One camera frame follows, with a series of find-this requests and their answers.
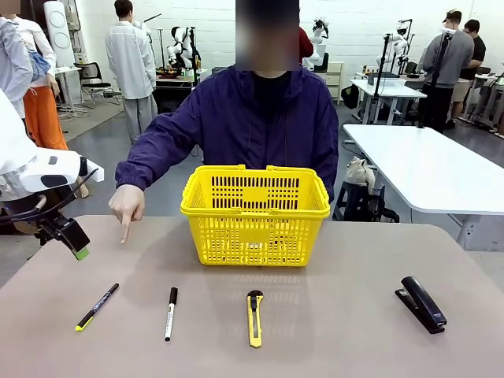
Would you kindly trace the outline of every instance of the hand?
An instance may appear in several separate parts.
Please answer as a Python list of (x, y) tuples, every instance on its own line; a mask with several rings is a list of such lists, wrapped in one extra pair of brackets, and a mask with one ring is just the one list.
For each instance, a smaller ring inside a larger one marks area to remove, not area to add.
[(46, 77), (51, 89), (53, 90), (54, 96), (58, 96), (60, 94), (60, 87), (57, 85), (56, 79), (49, 73)]
[(128, 239), (129, 226), (132, 221), (141, 221), (145, 211), (145, 195), (139, 187), (121, 185), (110, 199), (109, 207), (122, 224), (121, 244)]

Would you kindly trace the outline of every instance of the beige bag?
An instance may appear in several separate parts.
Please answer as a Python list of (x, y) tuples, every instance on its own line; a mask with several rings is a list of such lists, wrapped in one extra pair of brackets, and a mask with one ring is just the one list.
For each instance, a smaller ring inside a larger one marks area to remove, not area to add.
[(375, 187), (375, 174), (368, 167), (368, 162), (364, 159), (354, 159), (346, 166), (345, 182), (358, 185), (360, 187), (368, 187), (369, 194)]

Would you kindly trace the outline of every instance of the yellow box cutter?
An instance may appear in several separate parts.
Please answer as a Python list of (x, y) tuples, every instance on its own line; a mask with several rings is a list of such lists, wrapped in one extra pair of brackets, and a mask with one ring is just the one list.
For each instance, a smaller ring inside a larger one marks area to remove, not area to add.
[(259, 290), (251, 291), (246, 297), (246, 307), (249, 317), (249, 340), (250, 346), (253, 348), (260, 348), (262, 345), (261, 311), (259, 310), (259, 304), (263, 298), (264, 295)]

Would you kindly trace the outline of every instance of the person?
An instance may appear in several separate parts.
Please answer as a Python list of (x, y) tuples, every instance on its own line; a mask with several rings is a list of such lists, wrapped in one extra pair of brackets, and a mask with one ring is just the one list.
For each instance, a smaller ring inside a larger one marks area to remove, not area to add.
[(126, 125), (134, 144), (158, 114), (152, 95), (156, 65), (146, 32), (132, 25), (132, 2), (117, 0), (114, 6), (119, 22), (106, 36), (106, 50), (110, 69), (123, 94)]
[(117, 166), (109, 206), (122, 223), (122, 243), (130, 223), (143, 217), (144, 191), (195, 145), (207, 165), (314, 169), (333, 199), (338, 116), (327, 86), (291, 50), (298, 9), (287, 2), (243, 0), (249, 7), (237, 10), (237, 24), (248, 31), (244, 55), (201, 82), (174, 114), (157, 117)]
[(450, 110), (451, 97), (454, 93), (455, 84), (458, 82), (460, 71), (469, 66), (473, 57), (473, 39), (458, 27), (461, 23), (462, 13), (456, 9), (447, 13), (444, 21), (445, 28), (455, 30), (447, 51), (441, 62), (439, 78), (434, 88), (431, 87), (432, 77), (435, 71), (435, 63), (441, 50), (444, 33), (435, 37), (428, 46), (424, 58), (425, 83), (423, 92), (428, 96), (419, 104), (424, 126), (434, 128), (443, 133)]
[[(30, 138), (42, 148), (53, 150), (68, 150), (61, 124), (57, 116), (56, 100), (54, 96), (60, 93), (56, 81), (56, 53), (49, 44), (42, 28), (34, 21), (25, 20), (16, 14), (7, 14), (19, 31), (21, 38), (30, 50), (42, 53), (44, 59), (50, 64), (46, 77), (31, 84), (30, 90), (24, 95), (24, 109), (26, 112), (26, 125)], [(79, 189), (80, 197), (89, 196), (86, 185)]]
[(16, 25), (4, 17), (0, 17), (0, 67), (0, 89), (24, 119), (23, 97), (32, 82), (32, 63)]
[(464, 25), (464, 32), (469, 34), (474, 41), (474, 53), (472, 54), (472, 60), (469, 63), (469, 66), (466, 69), (462, 69), (460, 72), (461, 79), (467, 81), (459, 82), (455, 85), (454, 95), (451, 99), (454, 106), (451, 113), (451, 119), (447, 123), (447, 128), (454, 128), (455, 120), (457, 120), (462, 114), (464, 104), (467, 102), (469, 89), (471, 89), (473, 81), (476, 77), (477, 69), (483, 64), (485, 54), (487, 53), (487, 47), (479, 35), (480, 22), (478, 20), (467, 21)]
[(304, 57), (311, 57), (313, 55), (313, 44), (309, 40), (306, 31), (299, 27), (299, 64), (302, 63)]

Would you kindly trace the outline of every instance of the purple jacket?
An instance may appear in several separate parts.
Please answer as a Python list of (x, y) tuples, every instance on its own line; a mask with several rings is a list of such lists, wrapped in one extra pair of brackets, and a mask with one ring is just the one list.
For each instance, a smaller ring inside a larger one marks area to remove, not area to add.
[(199, 145), (207, 165), (314, 169), (332, 201), (338, 116), (329, 90), (300, 67), (268, 124), (259, 115), (252, 75), (234, 67), (219, 72), (198, 85), (175, 113), (154, 119), (127, 161), (117, 166), (117, 186), (129, 183), (145, 190)]

